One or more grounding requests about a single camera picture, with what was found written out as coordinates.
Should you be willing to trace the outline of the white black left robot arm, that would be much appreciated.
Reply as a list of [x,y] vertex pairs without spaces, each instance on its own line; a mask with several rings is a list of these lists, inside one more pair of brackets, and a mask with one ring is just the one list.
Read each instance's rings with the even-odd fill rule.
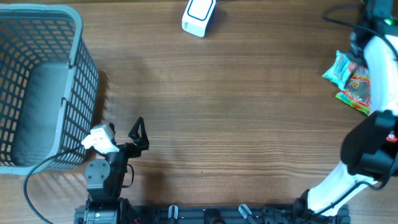
[[102,159],[91,161],[85,168],[88,199],[86,204],[75,210],[75,223],[139,223],[138,213],[129,200],[120,197],[124,177],[132,165],[128,160],[140,157],[149,148],[144,119],[138,117],[128,137],[132,142],[116,144],[114,124],[99,124],[90,130],[82,140],[88,149],[93,147]]

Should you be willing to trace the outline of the red Nescafe coffee stick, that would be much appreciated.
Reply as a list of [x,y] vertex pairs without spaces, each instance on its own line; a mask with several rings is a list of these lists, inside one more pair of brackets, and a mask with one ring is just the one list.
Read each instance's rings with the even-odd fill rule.
[[397,142],[398,141],[398,137],[396,136],[396,134],[394,132],[389,133],[386,139],[389,142]]

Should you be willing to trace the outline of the green Haribo candy bag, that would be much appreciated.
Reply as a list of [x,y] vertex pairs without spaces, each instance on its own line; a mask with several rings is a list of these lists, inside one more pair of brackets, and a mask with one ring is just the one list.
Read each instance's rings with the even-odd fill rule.
[[345,89],[335,97],[366,115],[371,111],[370,79],[368,75],[355,73],[347,82]]

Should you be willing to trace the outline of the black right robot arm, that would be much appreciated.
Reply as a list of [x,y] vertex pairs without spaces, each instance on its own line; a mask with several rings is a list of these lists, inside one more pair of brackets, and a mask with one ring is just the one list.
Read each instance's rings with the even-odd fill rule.
[[355,24],[330,18],[346,9],[337,5],[322,18],[353,28],[349,59],[369,71],[371,113],[344,138],[341,160],[316,187],[306,190],[292,206],[292,223],[342,223],[339,211],[363,189],[375,191],[397,176],[397,19],[393,1],[361,1]]

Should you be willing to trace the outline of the light blue snack packet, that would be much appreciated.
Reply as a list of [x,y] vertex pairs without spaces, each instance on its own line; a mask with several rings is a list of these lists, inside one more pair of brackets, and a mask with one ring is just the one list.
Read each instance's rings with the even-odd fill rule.
[[337,50],[334,64],[322,77],[336,84],[340,90],[344,90],[346,82],[356,67],[357,64],[352,62],[346,54]]

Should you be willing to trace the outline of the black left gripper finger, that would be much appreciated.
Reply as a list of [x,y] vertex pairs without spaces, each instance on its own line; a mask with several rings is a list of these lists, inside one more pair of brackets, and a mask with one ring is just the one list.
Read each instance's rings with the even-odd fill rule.
[[139,149],[148,149],[149,148],[149,139],[147,137],[144,118],[138,117],[133,127],[131,128],[128,137],[132,139],[133,143]]
[[114,124],[113,123],[107,123],[106,127],[107,127],[107,131],[108,131],[109,140],[112,143],[115,143],[116,141],[115,141],[114,137],[115,137],[116,132],[115,132]]

